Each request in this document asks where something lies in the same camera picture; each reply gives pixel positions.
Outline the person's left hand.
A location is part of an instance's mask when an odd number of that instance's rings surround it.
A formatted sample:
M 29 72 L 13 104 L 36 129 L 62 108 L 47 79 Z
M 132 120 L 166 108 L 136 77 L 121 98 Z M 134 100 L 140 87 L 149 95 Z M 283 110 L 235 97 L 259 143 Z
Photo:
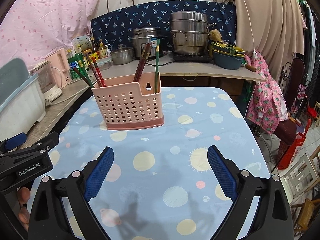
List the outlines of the person's left hand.
M 30 213 L 26 208 L 26 204 L 30 199 L 30 190 L 26 187 L 22 187 L 17 191 L 17 199 L 20 204 L 20 211 L 18 218 L 26 231 L 29 229 Z

